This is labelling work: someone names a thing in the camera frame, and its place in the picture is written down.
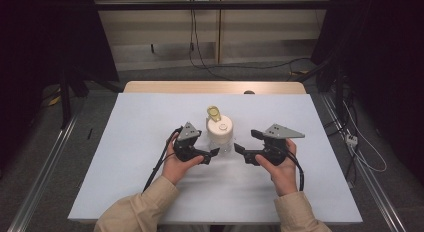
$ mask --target white tabletop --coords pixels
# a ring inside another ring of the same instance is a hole
[[[75,200],[69,219],[96,220],[116,200],[142,191],[170,133],[190,121],[203,134],[207,150],[206,109],[216,105],[232,119],[233,141],[262,149],[250,136],[277,123],[306,135],[293,139],[305,171],[305,193],[317,219],[362,222],[355,201],[309,95],[120,94]],[[192,168],[177,185],[180,196],[163,224],[278,223],[277,197],[269,174],[247,165],[234,151]]]

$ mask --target gray floor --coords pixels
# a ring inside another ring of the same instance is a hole
[[[249,66],[278,65],[275,63],[249,63]],[[309,70],[311,64],[306,61],[293,63],[292,70]],[[285,81],[289,78],[288,66],[273,69],[246,68],[214,68],[211,71],[231,80]],[[221,80],[204,69],[193,67],[149,69],[143,71],[120,72],[124,86],[130,80]],[[84,103],[69,141],[49,178],[47,187],[27,225],[27,231],[91,231],[93,225],[83,225],[67,220],[68,213],[78,193],[78,186],[84,179],[91,159],[96,151],[103,130],[113,109],[116,94],[88,82],[91,91],[87,98],[73,97],[73,104]],[[316,91],[314,80],[305,83],[320,115],[322,124],[332,121],[325,107],[322,94]],[[359,115],[359,128],[365,137],[382,153],[388,169],[382,173],[374,173],[393,203],[403,224],[408,231],[424,229],[424,188],[411,173],[394,156],[390,145],[379,137],[372,120],[356,101],[355,107]],[[50,149],[53,147],[61,126],[60,104],[44,107],[38,113],[28,136],[15,160],[3,171],[0,181],[0,231],[7,231],[15,217],[19,206],[36,179]],[[330,126],[328,133],[336,128]],[[348,167],[348,154],[340,135],[329,137],[333,150],[343,171]],[[360,149],[369,164],[381,168],[381,160],[360,138]],[[348,180],[354,180],[353,170]],[[375,199],[361,174],[357,173],[354,188],[351,190],[364,219],[363,223],[335,226],[333,231],[391,231],[380,212]]]

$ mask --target person's left hand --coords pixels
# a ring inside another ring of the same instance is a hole
[[[176,185],[178,181],[180,181],[184,177],[185,173],[191,167],[202,163],[204,159],[203,156],[199,155],[186,162],[182,162],[181,160],[179,160],[174,154],[175,151],[173,148],[174,141],[177,137],[178,133],[176,133],[172,137],[171,142],[168,145],[168,149],[166,150],[166,156],[169,157],[167,157],[167,159],[165,160],[162,170],[162,176],[167,178],[174,185]]]

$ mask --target cable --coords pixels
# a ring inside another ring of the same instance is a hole
[[[299,191],[303,191],[303,187],[305,184],[305,176],[302,167],[299,164],[299,161],[296,158],[296,155],[294,155],[291,151],[284,151],[274,145],[267,145],[271,147],[272,149],[278,151],[279,153],[282,153],[286,155],[286,158],[289,158],[293,163],[296,165],[296,167],[299,169]]]
[[[356,126],[358,126],[358,113],[356,112],[355,106],[353,104],[353,96],[354,96],[353,91],[350,90],[349,95],[347,97],[348,102],[350,102],[350,105],[348,103],[348,107],[352,108],[352,110],[353,110],[353,112],[355,114],[355,119],[352,120],[352,122]],[[355,135],[356,137],[358,137],[358,130],[357,129],[355,129],[355,132],[353,133],[353,135]],[[344,143],[344,145],[345,145],[347,151],[349,152],[349,147],[348,147],[347,143]],[[356,171],[356,166],[355,166],[355,157],[356,157],[356,154],[358,153],[358,150],[359,150],[359,143],[356,144],[354,150],[355,150],[355,153],[353,155],[349,153],[349,155],[351,156],[351,158],[350,158],[349,166],[348,166],[348,168],[346,170],[346,173],[345,173],[345,179],[347,180],[347,178],[349,176],[349,173],[350,173],[350,169],[351,169],[351,167],[353,165],[353,169],[354,169],[353,184],[356,183],[356,178],[357,178],[357,171]]]
[[[384,163],[384,169],[376,169],[374,167],[372,167],[371,165],[369,165],[364,159],[361,158],[361,156],[359,156],[357,154],[357,152],[355,150],[353,150],[353,153],[358,157],[358,160],[361,161],[363,164],[365,164],[369,169],[376,171],[376,172],[384,172],[387,169],[387,163],[384,160],[383,156],[378,152],[378,150],[365,138],[365,136],[361,133],[361,131],[358,129],[358,127],[356,126],[353,118],[352,118],[352,114],[350,113],[349,109],[347,110],[350,119],[352,120],[352,124],[355,127],[356,131],[359,133],[359,135],[371,146],[371,148],[373,148],[373,150],[377,153],[377,155],[380,157],[380,159],[383,161]]]
[[[325,128],[329,127],[330,125],[332,125],[332,124],[334,124],[336,122],[340,122],[340,120],[336,118],[335,120],[324,124],[322,127],[324,127],[324,129],[325,129]]]
[[[318,29],[319,29],[319,31],[321,32],[321,25],[319,24],[318,12],[317,12],[317,10],[316,10],[316,9],[315,9],[315,18],[316,18],[316,20],[317,20]]]
[[[169,154],[169,155],[167,155],[163,160],[162,160],[162,164],[163,164],[163,162],[165,162],[165,160],[166,159],[168,159],[169,157],[171,157],[172,155],[174,155],[175,153],[172,153],[172,154]]]
[[[203,67],[196,66],[196,65],[193,63],[193,60],[192,60],[192,58],[191,58],[191,51],[192,51],[191,49],[192,49],[192,45],[193,45],[193,27],[194,27],[194,33],[195,33],[195,36],[196,36],[197,52],[198,52],[198,54],[199,54],[200,61],[202,62]],[[220,75],[217,75],[217,74],[213,73],[213,72],[212,72],[212,71],[210,71],[210,69],[209,69],[209,68],[205,65],[205,62],[203,61],[203,58],[202,58],[202,53],[200,53],[199,38],[198,38],[198,35],[197,35],[196,12],[195,12],[194,10],[191,10],[191,36],[190,36],[190,52],[189,52],[189,56],[190,56],[190,62],[191,62],[191,64],[192,64],[194,67],[199,68],[199,69],[206,69],[206,71],[208,71],[208,73],[209,73],[210,75],[215,76],[215,77],[217,77],[217,78],[221,78],[221,79],[228,80],[228,81],[233,81],[232,79],[229,79],[229,78],[226,78],[226,77],[224,77],[224,76],[220,76]]]
[[[197,52],[199,54],[199,57],[200,57],[200,61],[202,63],[202,66],[198,66],[198,65],[194,64],[193,58],[191,57],[191,53],[194,50],[194,48],[193,48],[194,47],[194,45],[193,45],[193,32],[194,32],[194,35],[195,35],[195,38],[196,38]],[[300,60],[310,60],[310,58],[302,57],[302,58],[293,59],[293,60],[291,60],[289,62],[285,62],[285,63],[282,63],[282,64],[271,65],[271,66],[263,66],[263,67],[243,66],[243,65],[214,65],[214,66],[207,66],[204,63],[202,54],[200,52],[199,38],[198,38],[198,34],[197,34],[196,12],[194,10],[191,10],[191,34],[190,34],[189,57],[190,57],[190,63],[195,68],[206,69],[209,74],[211,74],[211,75],[213,75],[215,77],[221,78],[221,79],[229,80],[229,81],[232,81],[232,80],[229,79],[229,78],[226,78],[224,76],[217,75],[217,74],[213,73],[212,71],[210,71],[210,69],[213,69],[213,68],[272,69],[272,68],[278,68],[278,67],[282,67],[282,66],[285,66],[285,65],[289,65],[290,66],[290,77],[287,79],[287,81],[289,81],[289,79],[291,78],[291,76],[293,74],[293,71],[292,71],[292,68],[291,68],[291,64],[293,62],[300,61]]]
[[[164,159],[162,159],[164,156],[165,156],[165,154],[166,154],[166,150],[168,149],[168,146],[169,146],[169,143],[171,143],[171,140],[172,140],[172,137],[174,137],[174,135],[177,133],[177,132],[181,132],[181,130],[182,130],[182,127],[180,127],[180,128],[178,128],[178,129],[176,129],[176,130],[174,130],[174,132],[172,132],[172,134],[169,136],[169,138],[166,140],[166,144],[165,144],[165,148],[163,149],[163,152],[162,152],[162,155],[159,157],[159,160],[158,160],[158,162],[156,163],[156,166],[153,168],[153,171],[152,171],[152,173],[150,174],[150,177],[149,177],[149,179],[147,180],[147,182],[146,182],[146,185],[144,186],[144,189],[143,189],[143,192],[144,191],[146,191],[146,189],[150,186],[150,184],[152,183],[152,181],[153,181],[153,178],[155,178],[155,175],[156,175],[156,173],[158,172],[158,170],[159,170],[159,168],[160,168],[160,166],[162,165],[162,163],[169,157],[169,156],[171,156],[171,155],[173,155],[174,153],[172,153],[172,154],[170,154],[170,155],[167,155]]]
[[[336,131],[334,131],[330,134],[327,134],[327,137],[333,136],[333,135],[339,133],[340,131],[343,131],[346,128],[346,125],[348,124],[348,122],[349,122],[349,119],[346,119],[344,124],[342,124],[342,126],[338,130],[336,130]]]

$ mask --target hand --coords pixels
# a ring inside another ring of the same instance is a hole
[[[296,144],[290,139],[286,139],[286,144],[289,151],[296,155]],[[296,165],[293,161],[286,158],[283,163],[278,166],[274,166],[262,155],[256,155],[255,159],[271,174],[271,180],[274,182],[278,196],[297,192]]]
[[[182,162],[181,160],[179,160],[177,156],[174,154],[175,151],[173,148],[174,141],[177,137],[178,137],[178,133],[176,133],[172,137],[171,143],[169,143],[168,145],[168,149],[166,150],[167,159],[165,160],[163,164],[163,170],[162,170],[162,176],[167,178],[174,185],[176,185],[178,181],[180,181],[184,177],[185,173],[191,167],[202,163],[204,159],[203,156],[199,155],[186,162]]]

